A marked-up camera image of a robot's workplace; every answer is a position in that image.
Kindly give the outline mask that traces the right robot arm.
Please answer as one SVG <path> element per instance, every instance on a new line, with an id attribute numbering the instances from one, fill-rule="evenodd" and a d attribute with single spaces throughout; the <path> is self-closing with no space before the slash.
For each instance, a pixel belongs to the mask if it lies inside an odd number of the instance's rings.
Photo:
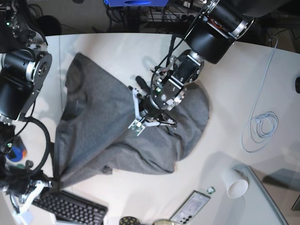
<path id="1" fill-rule="evenodd" d="M 29 208 L 51 182 L 42 167 L 51 151 L 45 125 L 27 115 L 33 110 L 52 64 L 44 33 L 33 19 L 27 1 L 3 0 L 0 3 L 0 190 L 9 195 L 13 217 L 23 225 L 32 221 Z M 45 134 L 45 152 L 40 163 L 27 161 L 23 168 L 7 163 L 7 155 L 20 132 L 14 121 L 34 123 Z"/>

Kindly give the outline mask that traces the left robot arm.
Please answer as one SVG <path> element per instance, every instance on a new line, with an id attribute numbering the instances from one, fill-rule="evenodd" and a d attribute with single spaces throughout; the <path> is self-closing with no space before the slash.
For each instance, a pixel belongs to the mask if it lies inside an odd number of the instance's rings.
<path id="1" fill-rule="evenodd" d="M 196 15 L 181 41 L 188 49 L 178 56 L 173 35 L 165 66 L 155 67 L 150 83 L 140 76 L 136 82 L 145 91 L 132 89 L 135 119 L 129 125 L 136 135 L 147 127 L 176 127 L 168 112 L 184 99 L 186 84 L 194 82 L 205 62 L 218 63 L 235 41 L 252 26 L 255 19 L 283 6 L 283 0 L 209 0 Z"/>

